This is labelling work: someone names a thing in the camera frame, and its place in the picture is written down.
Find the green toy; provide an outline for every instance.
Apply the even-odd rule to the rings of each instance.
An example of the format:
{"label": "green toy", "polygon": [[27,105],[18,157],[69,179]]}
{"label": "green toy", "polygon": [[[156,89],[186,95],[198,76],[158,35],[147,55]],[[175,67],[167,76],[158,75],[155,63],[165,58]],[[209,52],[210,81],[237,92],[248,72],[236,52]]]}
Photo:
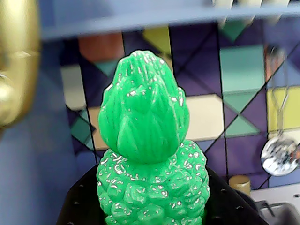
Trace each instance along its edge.
{"label": "green toy", "polygon": [[108,225],[202,225],[210,196],[206,158],[185,140],[185,93],[150,51],[118,63],[99,114],[109,149],[97,171]]}

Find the blue wall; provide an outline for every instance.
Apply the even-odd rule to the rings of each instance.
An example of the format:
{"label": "blue wall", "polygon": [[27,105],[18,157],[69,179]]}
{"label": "blue wall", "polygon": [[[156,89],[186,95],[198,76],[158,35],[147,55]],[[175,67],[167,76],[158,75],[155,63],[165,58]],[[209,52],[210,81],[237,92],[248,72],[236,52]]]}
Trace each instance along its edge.
{"label": "blue wall", "polygon": [[44,45],[30,114],[0,140],[0,224],[54,225],[79,179],[60,76],[59,43]]}

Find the gold figure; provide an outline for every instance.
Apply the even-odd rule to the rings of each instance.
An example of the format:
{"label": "gold figure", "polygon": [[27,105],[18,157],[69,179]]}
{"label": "gold figure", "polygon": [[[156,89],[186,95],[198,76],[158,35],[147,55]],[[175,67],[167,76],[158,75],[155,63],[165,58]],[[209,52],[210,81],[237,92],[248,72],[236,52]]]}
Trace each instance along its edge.
{"label": "gold figure", "polygon": [[35,0],[0,1],[0,130],[30,109],[39,67],[40,30]]}

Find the black holder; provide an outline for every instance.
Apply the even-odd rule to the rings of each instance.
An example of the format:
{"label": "black holder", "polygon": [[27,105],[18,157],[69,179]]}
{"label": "black holder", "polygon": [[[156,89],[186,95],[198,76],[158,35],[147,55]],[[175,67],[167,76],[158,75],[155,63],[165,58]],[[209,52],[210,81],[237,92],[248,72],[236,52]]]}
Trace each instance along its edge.
{"label": "black holder", "polygon": [[[97,186],[97,166],[69,190],[56,225],[105,225]],[[207,168],[211,196],[206,204],[206,225],[268,225],[235,190]]]}

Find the blue shelf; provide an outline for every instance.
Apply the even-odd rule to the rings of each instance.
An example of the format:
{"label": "blue shelf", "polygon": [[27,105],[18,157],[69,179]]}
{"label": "blue shelf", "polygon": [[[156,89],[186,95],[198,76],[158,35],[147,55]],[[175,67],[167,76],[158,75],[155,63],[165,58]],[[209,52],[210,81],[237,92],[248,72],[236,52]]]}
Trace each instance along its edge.
{"label": "blue shelf", "polygon": [[264,4],[260,8],[214,8],[211,0],[40,0],[42,39],[136,30],[145,26],[210,22],[224,17],[256,15],[297,16],[300,3],[288,7]]}

